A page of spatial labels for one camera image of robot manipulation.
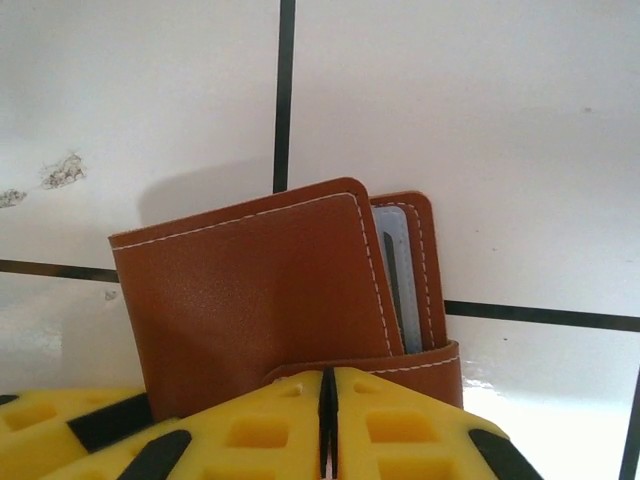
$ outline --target leather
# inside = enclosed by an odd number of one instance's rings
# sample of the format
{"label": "leather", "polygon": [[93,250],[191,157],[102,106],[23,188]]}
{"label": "leather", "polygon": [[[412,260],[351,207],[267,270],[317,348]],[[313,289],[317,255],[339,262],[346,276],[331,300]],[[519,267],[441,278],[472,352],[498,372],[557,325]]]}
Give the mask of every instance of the leather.
{"label": "leather", "polygon": [[[402,195],[374,201],[401,201],[426,216],[410,227],[417,238],[422,232],[412,249],[432,262],[430,206],[420,194]],[[247,393],[279,368],[336,362],[461,406],[458,347],[447,343],[434,307],[439,276],[429,279],[430,300],[419,303],[429,326],[423,335],[433,337],[425,345],[434,348],[404,355],[369,198],[354,179],[109,240],[156,420]]]}

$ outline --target white tiled wall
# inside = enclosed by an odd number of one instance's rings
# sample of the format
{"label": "white tiled wall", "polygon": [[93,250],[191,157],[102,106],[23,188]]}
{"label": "white tiled wall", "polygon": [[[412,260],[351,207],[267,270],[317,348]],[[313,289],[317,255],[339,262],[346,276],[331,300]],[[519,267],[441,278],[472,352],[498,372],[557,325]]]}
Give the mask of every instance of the white tiled wall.
{"label": "white tiled wall", "polygon": [[278,5],[3,2],[2,258],[111,267],[110,233],[270,193]]}
{"label": "white tiled wall", "polygon": [[[110,233],[268,194],[277,37],[275,0],[2,2],[0,258],[111,268]],[[448,299],[640,316],[637,2],[298,0],[294,62],[292,186],[427,193]],[[141,382],[115,285],[0,274],[0,322],[2,391]],[[547,480],[616,477],[637,334],[449,328]]]}
{"label": "white tiled wall", "polygon": [[640,315],[637,2],[297,14],[293,184],[427,193],[449,298]]}

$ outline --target bifold wallet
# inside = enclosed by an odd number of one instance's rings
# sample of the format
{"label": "bifold wallet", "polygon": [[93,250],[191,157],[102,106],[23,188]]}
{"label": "bifold wallet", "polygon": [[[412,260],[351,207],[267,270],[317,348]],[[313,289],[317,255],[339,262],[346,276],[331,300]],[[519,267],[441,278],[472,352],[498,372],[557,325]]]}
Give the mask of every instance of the bifold wallet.
{"label": "bifold wallet", "polygon": [[421,193],[340,178],[110,243],[156,420],[325,366],[462,406]]}

